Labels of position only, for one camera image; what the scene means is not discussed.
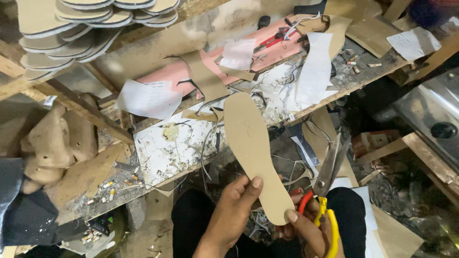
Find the scissor blade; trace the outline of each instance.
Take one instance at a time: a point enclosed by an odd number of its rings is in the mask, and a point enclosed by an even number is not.
[[[319,176],[313,187],[313,192],[317,196],[325,197],[328,190],[330,189],[331,182],[333,180],[333,168],[335,166],[336,156],[338,154],[338,146],[340,143],[341,133],[339,133],[333,143],[331,144],[330,149],[327,152],[325,160],[320,169]]]

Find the stainless steel surface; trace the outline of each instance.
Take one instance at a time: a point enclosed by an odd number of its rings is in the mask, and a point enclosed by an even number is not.
[[[459,173],[459,68],[422,83],[392,106]]]

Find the knee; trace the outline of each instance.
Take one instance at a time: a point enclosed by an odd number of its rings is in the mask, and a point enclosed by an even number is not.
[[[174,204],[171,218],[174,221],[174,218],[183,216],[193,218],[209,213],[212,215],[213,209],[214,204],[205,193],[200,190],[190,189],[183,193]]]

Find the red scissor handle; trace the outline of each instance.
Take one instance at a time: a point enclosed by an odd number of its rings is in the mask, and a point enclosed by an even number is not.
[[[298,213],[303,214],[304,208],[312,196],[314,196],[312,191],[308,191],[305,195],[303,195],[300,201],[300,205],[298,205]]]

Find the white sticker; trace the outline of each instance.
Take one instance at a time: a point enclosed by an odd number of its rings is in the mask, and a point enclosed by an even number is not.
[[[56,95],[49,95],[46,97],[45,101],[43,102],[43,105],[45,106],[52,106],[54,100],[57,98]]]

